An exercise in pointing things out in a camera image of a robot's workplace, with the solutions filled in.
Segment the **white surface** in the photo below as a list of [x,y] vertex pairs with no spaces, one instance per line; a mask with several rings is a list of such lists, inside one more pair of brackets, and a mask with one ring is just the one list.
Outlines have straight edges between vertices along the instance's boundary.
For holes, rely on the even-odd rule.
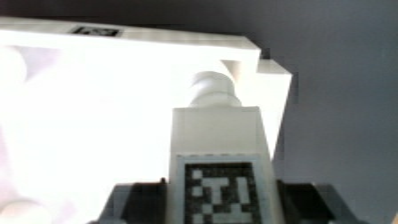
[[259,56],[243,37],[131,27],[90,37],[67,34],[74,26],[0,17],[0,45],[17,46],[28,75],[0,95],[0,206],[28,197],[56,224],[97,218],[115,183],[167,176],[188,77],[227,61],[245,96]]

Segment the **white plastic piece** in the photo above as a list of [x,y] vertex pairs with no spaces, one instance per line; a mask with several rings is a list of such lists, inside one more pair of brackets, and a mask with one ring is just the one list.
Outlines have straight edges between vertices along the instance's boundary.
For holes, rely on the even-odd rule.
[[10,202],[0,210],[1,224],[51,224],[47,209],[32,201]]
[[[170,142],[170,186],[167,195],[167,223],[181,224],[186,217],[184,192],[190,192],[186,183],[186,166],[195,164],[231,164],[246,163],[252,167],[254,182],[257,186],[257,200],[261,211],[261,223],[282,224],[278,194],[275,188],[275,177],[266,149],[262,121],[257,107],[207,107],[174,109],[172,120],[172,142]],[[206,179],[204,174],[191,173],[193,179]],[[236,178],[239,189],[236,194],[241,195],[245,203],[245,187],[241,180]],[[191,188],[193,196],[200,196],[200,188]],[[213,213],[222,219],[227,214]]]
[[[122,32],[115,37],[74,35],[78,26]],[[97,218],[113,184],[158,180],[167,172],[170,108],[188,105],[181,79],[202,71],[231,72],[243,105],[268,110],[271,105],[261,104],[268,96],[257,92],[266,88],[239,85],[257,76],[259,48],[245,37],[229,35],[10,17],[0,17],[0,45],[17,46],[24,61],[39,64],[26,63],[19,96],[7,104],[0,101],[0,157],[10,158],[17,190],[8,192],[42,202],[58,222],[83,223]],[[206,101],[218,102],[216,97]],[[8,182],[0,182],[1,187],[12,186]]]

